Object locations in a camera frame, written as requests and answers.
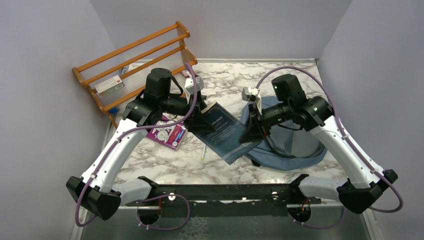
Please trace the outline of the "white box on shelf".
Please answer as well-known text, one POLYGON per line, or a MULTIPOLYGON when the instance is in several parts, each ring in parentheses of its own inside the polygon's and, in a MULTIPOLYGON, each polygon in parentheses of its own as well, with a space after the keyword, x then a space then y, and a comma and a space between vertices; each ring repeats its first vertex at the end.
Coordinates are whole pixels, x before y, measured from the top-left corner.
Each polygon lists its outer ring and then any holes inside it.
POLYGON ((123 88, 125 85, 123 83, 123 80, 120 78, 119 75, 115 75, 107 80, 104 80, 103 82, 95 85, 95 90, 100 96, 106 96, 110 95, 117 90, 123 88))

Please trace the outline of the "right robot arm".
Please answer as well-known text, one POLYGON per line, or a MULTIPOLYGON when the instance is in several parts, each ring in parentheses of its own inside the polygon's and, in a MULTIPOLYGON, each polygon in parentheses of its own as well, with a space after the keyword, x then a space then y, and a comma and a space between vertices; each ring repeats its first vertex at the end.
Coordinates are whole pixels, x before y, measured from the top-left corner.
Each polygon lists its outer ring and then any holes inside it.
POLYGON ((259 89, 244 87, 241 96, 250 102, 246 131, 241 143, 266 139, 272 126, 292 121, 320 141, 341 165, 347 179, 317 178, 303 174, 288 190, 289 199, 300 204, 307 198, 335 200, 350 212, 361 214, 398 179, 392 169, 372 161, 336 118, 333 107, 323 97, 308 98, 295 75, 284 74, 271 82, 278 104, 262 108, 259 89))

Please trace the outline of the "blue backpack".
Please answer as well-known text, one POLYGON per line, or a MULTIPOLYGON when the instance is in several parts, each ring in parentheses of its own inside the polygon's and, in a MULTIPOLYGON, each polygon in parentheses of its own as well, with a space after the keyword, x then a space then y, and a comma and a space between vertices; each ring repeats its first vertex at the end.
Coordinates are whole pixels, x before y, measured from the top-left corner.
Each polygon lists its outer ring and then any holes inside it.
POLYGON ((298 124, 287 120, 271 127, 271 146, 283 154, 278 155, 264 140, 245 156, 257 165, 280 171, 308 168, 323 161, 328 149, 310 132, 300 130, 298 124))

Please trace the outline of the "yellow capped pen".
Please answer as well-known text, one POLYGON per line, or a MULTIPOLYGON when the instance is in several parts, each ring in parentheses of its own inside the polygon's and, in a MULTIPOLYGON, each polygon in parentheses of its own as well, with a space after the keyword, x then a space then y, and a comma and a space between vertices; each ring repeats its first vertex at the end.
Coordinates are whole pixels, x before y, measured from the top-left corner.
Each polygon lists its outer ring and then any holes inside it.
POLYGON ((206 148, 204 148, 204 149, 202 150, 202 154, 201 154, 201 160, 202 160, 202 161, 205 159, 205 156, 206 156, 206 148))

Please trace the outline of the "wooden shelf rack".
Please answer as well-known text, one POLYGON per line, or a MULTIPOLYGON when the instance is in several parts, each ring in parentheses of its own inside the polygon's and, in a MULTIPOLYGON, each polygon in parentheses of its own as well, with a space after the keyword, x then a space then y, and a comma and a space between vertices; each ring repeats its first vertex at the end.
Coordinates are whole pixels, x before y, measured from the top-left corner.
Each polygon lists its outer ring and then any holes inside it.
POLYGON ((101 57, 72 69, 79 83, 94 98, 100 111, 111 124, 118 125, 118 115, 124 105, 145 88, 147 74, 154 68, 171 71, 181 86, 185 85, 185 63, 194 66, 196 57, 189 51, 185 39, 191 36, 180 21, 120 47, 101 57), (118 75, 124 87, 112 94, 100 96, 95 85, 118 75))

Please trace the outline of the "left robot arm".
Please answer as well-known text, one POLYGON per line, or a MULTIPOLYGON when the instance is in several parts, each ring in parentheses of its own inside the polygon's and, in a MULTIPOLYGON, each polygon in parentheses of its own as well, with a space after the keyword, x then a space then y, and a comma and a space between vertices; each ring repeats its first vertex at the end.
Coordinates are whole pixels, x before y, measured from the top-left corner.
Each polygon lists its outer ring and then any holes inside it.
POLYGON ((71 176, 66 188, 76 202, 75 224, 85 227, 92 219, 82 223, 80 209, 91 212, 94 218, 108 220, 120 206, 134 201, 144 205, 152 205, 157 200, 157 191, 144 179, 115 184, 115 178, 120 172, 131 152, 146 137, 149 130, 156 125, 142 125, 129 118, 120 121, 114 135, 106 144, 91 166, 81 177, 71 176))

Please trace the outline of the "dark blue book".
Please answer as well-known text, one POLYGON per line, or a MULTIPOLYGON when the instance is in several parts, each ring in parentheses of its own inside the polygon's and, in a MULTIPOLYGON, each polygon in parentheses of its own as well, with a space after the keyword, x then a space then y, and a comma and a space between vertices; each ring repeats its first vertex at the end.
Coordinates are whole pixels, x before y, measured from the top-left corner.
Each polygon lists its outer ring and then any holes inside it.
POLYGON ((202 130, 192 134, 229 165, 261 143, 241 143, 242 134, 247 129, 245 124, 216 101, 202 110, 202 115, 206 122, 214 127, 214 131, 202 130))

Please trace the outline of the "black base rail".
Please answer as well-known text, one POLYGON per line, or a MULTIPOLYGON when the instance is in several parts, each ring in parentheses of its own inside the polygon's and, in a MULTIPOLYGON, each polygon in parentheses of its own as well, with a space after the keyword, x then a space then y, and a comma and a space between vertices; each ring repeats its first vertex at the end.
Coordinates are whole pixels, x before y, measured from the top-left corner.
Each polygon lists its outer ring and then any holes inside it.
POLYGON ((146 199, 135 199, 127 207, 137 208, 142 220, 160 217, 294 217, 306 222, 317 197, 301 196, 294 185, 271 184, 158 184, 150 179, 146 199))

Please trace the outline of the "purple stationery package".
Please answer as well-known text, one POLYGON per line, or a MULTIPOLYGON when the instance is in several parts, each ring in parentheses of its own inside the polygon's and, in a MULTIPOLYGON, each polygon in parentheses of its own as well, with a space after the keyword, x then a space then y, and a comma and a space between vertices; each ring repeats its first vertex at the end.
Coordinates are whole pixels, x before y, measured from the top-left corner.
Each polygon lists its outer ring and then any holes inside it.
POLYGON ((168 127, 152 128, 146 138, 176 151, 183 143, 187 132, 184 125, 179 123, 168 127))

